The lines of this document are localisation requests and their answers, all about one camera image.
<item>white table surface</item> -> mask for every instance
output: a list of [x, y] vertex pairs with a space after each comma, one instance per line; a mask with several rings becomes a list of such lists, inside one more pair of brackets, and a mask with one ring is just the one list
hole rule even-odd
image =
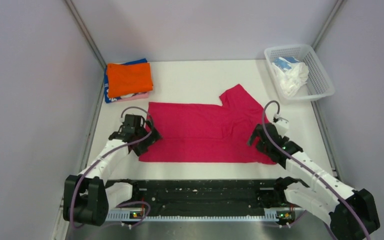
[[[102, 103], [93, 137], [88, 165], [100, 153], [109, 135], [118, 130], [121, 112], [129, 106], [148, 109], [148, 102], [221, 105], [219, 95], [241, 84], [263, 107], [279, 100], [265, 60], [218, 60], [151, 62], [154, 90], [147, 99]], [[322, 136], [310, 102], [280, 105], [280, 114], [290, 121], [286, 134], [328, 173], [332, 173]], [[272, 119], [276, 107], [267, 110]], [[145, 114], [136, 109], [128, 113]], [[173, 163], [140, 162], [132, 152], [122, 159], [111, 179], [202, 180], [202, 179], [277, 179], [290, 176], [279, 165], [262, 163]]]

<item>white wall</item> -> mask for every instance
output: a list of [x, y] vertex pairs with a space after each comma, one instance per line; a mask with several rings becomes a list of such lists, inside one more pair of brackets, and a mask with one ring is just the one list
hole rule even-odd
[[336, 0], [74, 0], [107, 62], [264, 58], [312, 44]]
[[384, 1], [347, 1], [317, 55], [336, 87], [321, 105], [340, 171], [374, 195], [384, 240]]
[[101, 74], [62, 0], [0, 0], [0, 240], [50, 238]]

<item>white plastic basket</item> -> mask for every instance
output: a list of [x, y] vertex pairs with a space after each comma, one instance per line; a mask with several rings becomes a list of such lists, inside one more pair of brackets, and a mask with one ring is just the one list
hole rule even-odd
[[[331, 79], [311, 46], [306, 44], [296, 44], [270, 47], [264, 50], [264, 55], [268, 63], [271, 81], [273, 82], [277, 95], [282, 103], [291, 104], [296, 102], [316, 101], [335, 93], [335, 88], [332, 85]], [[308, 66], [309, 73], [307, 83], [299, 89], [295, 96], [286, 96], [276, 79], [272, 62], [279, 57], [295, 57]]]

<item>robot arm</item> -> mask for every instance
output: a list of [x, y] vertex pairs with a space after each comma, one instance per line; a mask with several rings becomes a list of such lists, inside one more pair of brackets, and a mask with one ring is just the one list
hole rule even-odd
[[256, 148], [294, 176], [276, 180], [274, 189], [279, 200], [300, 206], [321, 219], [330, 226], [338, 240], [364, 239], [365, 235], [354, 216], [331, 189], [320, 181], [322, 178], [354, 209], [369, 233], [377, 230], [380, 223], [372, 194], [365, 189], [355, 190], [318, 166], [299, 145], [285, 136], [289, 129], [288, 120], [275, 116], [273, 122], [265, 124], [267, 133], [278, 146], [301, 164], [273, 146], [260, 124], [252, 133], [248, 145], [258, 137]]
[[[145, 129], [145, 124], [151, 129], [151, 133]], [[147, 134], [150, 135], [146, 139], [133, 144]], [[140, 156], [159, 139], [161, 136], [152, 122], [139, 115], [127, 114], [119, 130], [109, 136], [105, 147], [96, 159], [78, 175], [70, 175], [65, 180], [63, 218], [66, 221], [70, 220], [71, 201], [75, 198], [74, 222], [102, 225], [110, 209], [132, 198], [133, 186], [128, 183], [117, 182], [105, 188], [112, 172], [132, 150]], [[75, 187], [83, 175], [84, 179], [80, 183], [79, 191], [75, 192]]]

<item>pink shirt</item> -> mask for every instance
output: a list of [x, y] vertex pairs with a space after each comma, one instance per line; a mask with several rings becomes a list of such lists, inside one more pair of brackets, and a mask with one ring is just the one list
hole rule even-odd
[[139, 160], [275, 164], [255, 146], [247, 145], [261, 123], [263, 107], [239, 84], [226, 90], [220, 99], [222, 106], [150, 102], [148, 112], [162, 139]]

